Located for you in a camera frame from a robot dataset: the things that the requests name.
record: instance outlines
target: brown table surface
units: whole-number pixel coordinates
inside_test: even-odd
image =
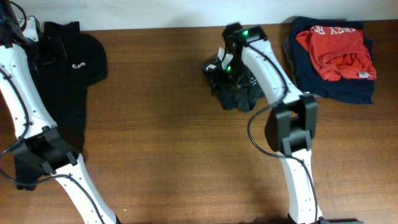
[[[290,73],[282,40],[290,24],[263,26]],[[250,114],[222,110],[201,73],[223,45],[223,27],[94,31],[109,76],[89,87],[88,172],[125,223],[239,223],[284,218],[280,161],[250,143]],[[378,71],[373,105],[319,99],[313,176],[326,219],[398,222],[398,21],[366,23]],[[263,107],[261,100],[256,109]],[[15,141],[0,104],[0,148]],[[254,137],[266,147],[263,116]],[[14,173],[12,156],[1,162]],[[0,179],[1,223],[83,223],[57,182],[33,192]]]

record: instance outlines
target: wire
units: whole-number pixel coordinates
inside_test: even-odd
[[[269,152],[265,151],[263,148],[261,148],[261,147],[256,143],[256,141],[253,139],[253,136],[252,136],[251,130],[250,130],[250,127],[251,127],[251,124],[253,123],[253,121],[254,121],[259,115],[263,114],[263,113],[266,112],[267,110],[270,110],[270,109],[273,108],[274,106],[276,106],[276,105],[278,105],[279,103],[281,103],[281,102],[285,99],[285,97],[287,96],[288,88],[287,88],[286,80],[285,80],[285,78],[283,77],[283,74],[280,72],[280,70],[279,70],[278,67],[275,65],[275,63],[274,63],[268,56],[266,56],[266,55],[263,54],[260,50],[256,49],[255,47],[251,46],[250,44],[247,44],[246,46],[249,47],[250,49],[254,50],[255,52],[257,52],[257,53],[260,54],[261,56],[263,56],[263,57],[264,57],[264,60],[268,61],[268,62],[274,67],[274,69],[277,71],[278,75],[280,76],[280,79],[282,80],[282,82],[283,82],[283,84],[284,84],[284,92],[283,92],[283,94],[282,94],[282,97],[281,97],[279,100],[277,100],[277,101],[271,103],[270,105],[266,106],[265,108],[259,110],[257,113],[255,113],[255,114],[250,118],[250,120],[249,120],[249,122],[248,122],[248,136],[249,136],[249,139],[250,139],[250,141],[253,143],[254,147],[256,147],[256,149],[258,149],[260,152],[262,152],[263,154],[265,154],[265,155],[267,155],[267,156],[271,156],[271,157],[278,158],[278,159],[293,159],[293,160],[297,161],[298,163],[300,163],[300,164],[302,165],[302,167],[304,168],[305,173],[306,173],[308,179],[310,180],[310,185],[311,185],[311,189],[312,189],[312,193],[313,193],[313,198],[314,198],[314,202],[315,202],[315,221],[314,221],[314,223],[317,223],[317,221],[318,221],[318,199],[317,199],[317,194],[315,193],[315,186],[314,186],[314,184],[313,184],[313,180],[312,180],[312,178],[311,178],[310,171],[308,170],[307,166],[305,165],[305,162],[302,161],[302,160],[300,160],[300,159],[297,159],[296,157],[293,157],[293,156],[280,156],[280,155],[277,155],[277,154],[269,153]]]
[[[24,103],[24,101],[23,101],[23,99],[22,99],[22,97],[21,97],[21,94],[19,94],[19,92],[18,92],[18,90],[17,90],[15,84],[12,82],[11,77],[8,76],[2,69],[0,69],[0,73],[2,73],[3,79],[7,80],[8,83],[10,84],[11,88],[14,90],[14,92],[15,92],[15,94],[16,94],[18,100],[19,100],[19,103],[20,103],[21,106],[22,106],[22,109],[24,110],[24,115],[25,115],[25,119],[26,119],[26,124],[24,124],[24,126],[25,126],[24,132],[22,133],[22,135],[18,138],[18,140],[17,140],[12,146],[8,147],[6,150],[4,150],[4,151],[0,154],[0,160],[1,160],[2,157],[3,157],[5,154],[7,154],[8,152],[11,152],[13,149],[15,149],[17,146],[19,146],[19,144],[24,140],[24,138],[25,138],[25,136],[26,136],[26,134],[27,134],[27,132],[28,132],[28,130],[29,130],[30,121],[29,121],[29,114],[28,114],[28,112],[27,112],[26,105],[25,105],[25,103]],[[101,216],[101,214],[100,214],[100,211],[98,210],[98,207],[96,206],[94,200],[91,198],[91,196],[89,195],[89,193],[88,193],[88,192],[87,192],[75,179],[73,179],[73,178],[72,178],[71,176],[69,176],[69,175],[65,175],[65,174],[56,175],[56,176],[53,176],[53,177],[49,177],[49,178],[46,178],[46,179],[43,179],[43,180],[39,180],[39,181],[35,181],[35,182],[32,182],[32,183],[28,183],[28,184],[27,184],[27,183],[19,182],[19,181],[16,180],[16,179],[13,179],[13,178],[10,177],[9,175],[7,175],[7,174],[3,171],[3,169],[2,169],[1,167],[0,167],[0,174],[1,174],[4,178],[6,178],[7,180],[9,180],[9,181],[11,181],[11,182],[13,182],[13,183],[15,183],[15,184],[18,184],[18,185],[21,185],[21,186],[25,186],[25,187],[30,187],[30,186],[35,186],[35,185],[37,185],[37,184],[46,183],[46,182],[48,182],[48,181],[50,181],[50,180],[55,180],[55,179],[57,179],[57,178],[66,178],[66,179],[69,179],[69,180],[72,181],[74,184],[76,184],[76,186],[87,196],[88,200],[89,200],[89,201],[91,202],[91,204],[93,205],[93,207],[94,207],[94,209],[95,209],[95,212],[97,213],[97,216],[98,216],[99,220],[101,221],[102,224],[105,224],[105,222],[104,222],[104,220],[102,219],[102,216]]]
[[[25,10],[22,7],[20,7],[20,5],[18,5],[17,3],[13,2],[13,1],[10,1],[10,3],[13,4],[15,7],[17,7],[21,11],[21,13],[24,15],[25,22],[24,22],[24,25],[22,25],[22,27],[21,27],[22,31],[24,32],[26,29],[26,26],[27,26],[27,16],[26,16]]]

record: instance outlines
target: white wall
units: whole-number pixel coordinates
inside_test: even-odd
[[[398,0],[15,0],[40,22],[82,30],[225,26],[319,19],[398,19]]]

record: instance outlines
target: red cloth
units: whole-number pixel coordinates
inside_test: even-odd
[[[324,80],[376,79],[361,30],[313,26],[296,36],[310,54],[312,65]]]

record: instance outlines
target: shirt logo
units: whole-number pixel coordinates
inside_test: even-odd
[[[73,64],[73,65],[72,65],[72,68],[78,69],[78,68],[81,68],[82,66],[85,66],[85,65],[86,65],[86,63],[84,63],[84,62],[82,62],[82,63],[79,64],[79,65]]]

